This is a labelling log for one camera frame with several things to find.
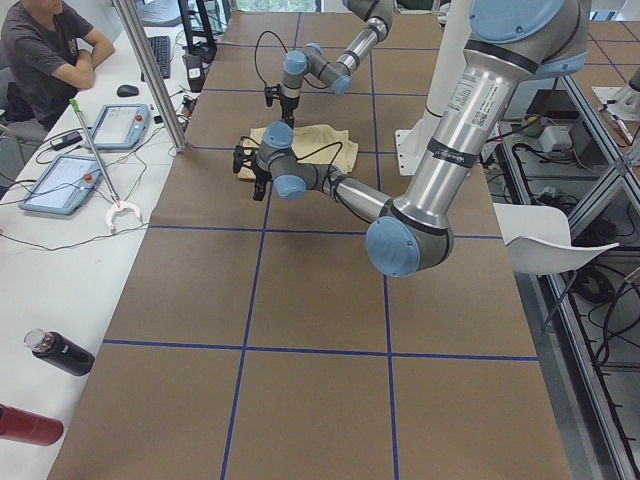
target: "red can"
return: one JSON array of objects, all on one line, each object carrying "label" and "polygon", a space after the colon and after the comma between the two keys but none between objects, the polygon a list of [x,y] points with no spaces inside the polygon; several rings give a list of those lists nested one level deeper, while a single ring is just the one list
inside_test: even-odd
[{"label": "red can", "polygon": [[60,420],[0,404],[0,438],[34,445],[52,445],[62,436]]}]

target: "man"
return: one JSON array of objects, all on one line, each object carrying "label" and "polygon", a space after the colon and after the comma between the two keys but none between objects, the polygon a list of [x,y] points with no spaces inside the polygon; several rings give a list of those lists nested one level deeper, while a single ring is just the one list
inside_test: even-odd
[{"label": "man", "polygon": [[[82,38],[93,47],[78,49]],[[113,44],[62,0],[20,0],[2,26],[7,63],[24,99],[47,129],[78,89],[93,85],[93,70],[113,53]]]}]

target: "yellow towel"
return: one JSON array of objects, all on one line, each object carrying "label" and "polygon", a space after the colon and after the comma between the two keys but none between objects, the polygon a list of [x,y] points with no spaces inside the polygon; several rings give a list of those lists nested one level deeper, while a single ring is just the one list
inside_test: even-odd
[{"label": "yellow towel", "polygon": [[[258,144],[262,142],[266,128],[252,128],[251,138]],[[308,127],[296,127],[293,129],[293,148],[297,157],[304,157],[319,148],[329,145],[333,142],[342,142],[342,150],[333,162],[333,165],[342,170],[343,173],[349,173],[353,170],[358,155],[358,144],[349,140],[349,131],[336,131],[329,125],[310,125]],[[245,140],[245,147],[255,147],[256,145],[250,140]],[[318,152],[315,155],[301,160],[300,163],[318,163],[329,164],[336,154],[339,146],[333,146]],[[240,180],[254,180],[256,177],[251,170],[243,168],[238,173]]]}]

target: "black mouse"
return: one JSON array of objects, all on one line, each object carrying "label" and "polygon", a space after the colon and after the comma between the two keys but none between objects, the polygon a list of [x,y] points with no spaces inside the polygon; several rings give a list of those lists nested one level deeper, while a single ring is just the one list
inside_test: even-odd
[{"label": "black mouse", "polygon": [[140,90],[135,85],[120,85],[116,90],[116,95],[119,97],[135,97],[140,93]]}]

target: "keyboard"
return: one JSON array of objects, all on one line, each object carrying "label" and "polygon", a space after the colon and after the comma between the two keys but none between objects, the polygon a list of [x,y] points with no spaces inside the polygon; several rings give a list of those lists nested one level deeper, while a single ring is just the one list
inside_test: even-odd
[{"label": "keyboard", "polygon": [[147,38],[160,67],[162,78],[169,78],[171,76],[171,39],[167,35]]}]

